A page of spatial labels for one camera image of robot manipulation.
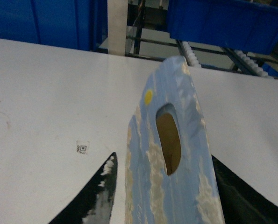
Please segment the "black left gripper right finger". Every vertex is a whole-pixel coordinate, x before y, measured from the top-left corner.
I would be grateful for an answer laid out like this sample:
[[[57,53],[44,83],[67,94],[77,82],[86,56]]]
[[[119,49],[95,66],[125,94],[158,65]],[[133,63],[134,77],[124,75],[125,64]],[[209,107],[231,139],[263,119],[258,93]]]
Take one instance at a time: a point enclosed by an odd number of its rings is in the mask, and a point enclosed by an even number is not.
[[[278,206],[212,156],[225,223],[278,224]]]

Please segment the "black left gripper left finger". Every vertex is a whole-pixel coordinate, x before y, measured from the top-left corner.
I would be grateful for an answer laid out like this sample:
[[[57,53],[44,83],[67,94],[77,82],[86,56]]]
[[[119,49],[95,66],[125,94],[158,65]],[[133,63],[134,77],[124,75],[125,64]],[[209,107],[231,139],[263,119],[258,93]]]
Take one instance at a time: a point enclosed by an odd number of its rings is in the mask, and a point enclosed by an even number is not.
[[[108,224],[114,204],[118,161],[112,153],[51,224]]]

